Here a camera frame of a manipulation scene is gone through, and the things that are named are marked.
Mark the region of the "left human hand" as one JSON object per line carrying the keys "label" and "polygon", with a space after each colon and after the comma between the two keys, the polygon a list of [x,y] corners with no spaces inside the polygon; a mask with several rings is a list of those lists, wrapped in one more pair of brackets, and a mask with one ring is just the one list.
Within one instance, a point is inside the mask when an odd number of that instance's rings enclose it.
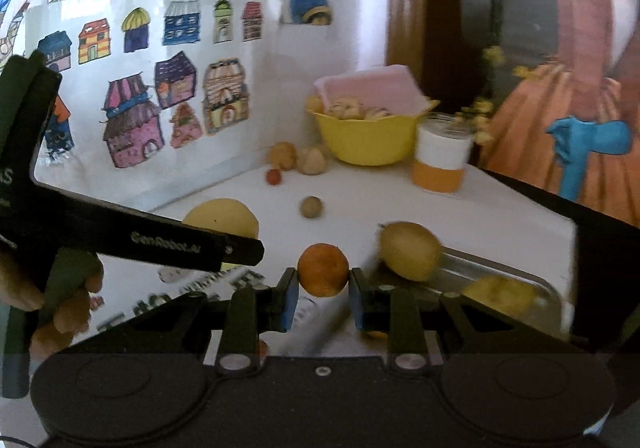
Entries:
{"label": "left human hand", "polygon": [[[43,360],[70,346],[79,333],[89,329],[91,312],[94,309],[93,294],[103,286],[103,264],[94,253],[89,253],[89,272],[85,288],[79,289],[62,302],[49,324],[43,325],[32,335],[30,353]],[[44,296],[18,271],[14,253],[1,252],[1,302],[24,312],[38,311],[44,304]]]}

